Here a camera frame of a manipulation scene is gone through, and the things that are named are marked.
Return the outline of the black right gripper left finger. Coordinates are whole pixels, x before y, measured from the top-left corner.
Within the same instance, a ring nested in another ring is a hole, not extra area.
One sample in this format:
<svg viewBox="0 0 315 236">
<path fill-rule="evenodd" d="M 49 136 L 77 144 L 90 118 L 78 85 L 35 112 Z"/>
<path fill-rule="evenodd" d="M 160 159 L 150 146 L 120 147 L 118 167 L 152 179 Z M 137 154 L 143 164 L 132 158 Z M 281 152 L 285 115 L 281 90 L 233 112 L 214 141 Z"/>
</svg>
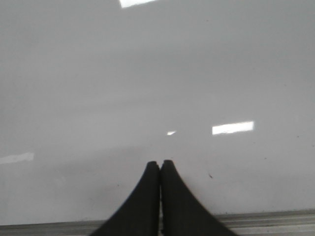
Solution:
<svg viewBox="0 0 315 236">
<path fill-rule="evenodd" d="M 159 166 L 147 163 L 143 175 L 120 208 L 91 235 L 157 236 L 159 228 Z"/>
</svg>

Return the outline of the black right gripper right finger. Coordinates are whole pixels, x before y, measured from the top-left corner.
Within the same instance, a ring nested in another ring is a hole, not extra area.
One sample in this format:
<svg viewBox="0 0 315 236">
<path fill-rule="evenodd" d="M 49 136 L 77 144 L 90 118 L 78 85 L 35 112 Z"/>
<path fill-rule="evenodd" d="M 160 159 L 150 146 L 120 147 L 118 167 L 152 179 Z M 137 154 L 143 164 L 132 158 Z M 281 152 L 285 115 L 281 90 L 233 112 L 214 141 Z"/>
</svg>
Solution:
<svg viewBox="0 0 315 236">
<path fill-rule="evenodd" d="M 196 199 L 171 160 L 163 162 L 160 185 L 165 236 L 236 235 Z"/>
</svg>

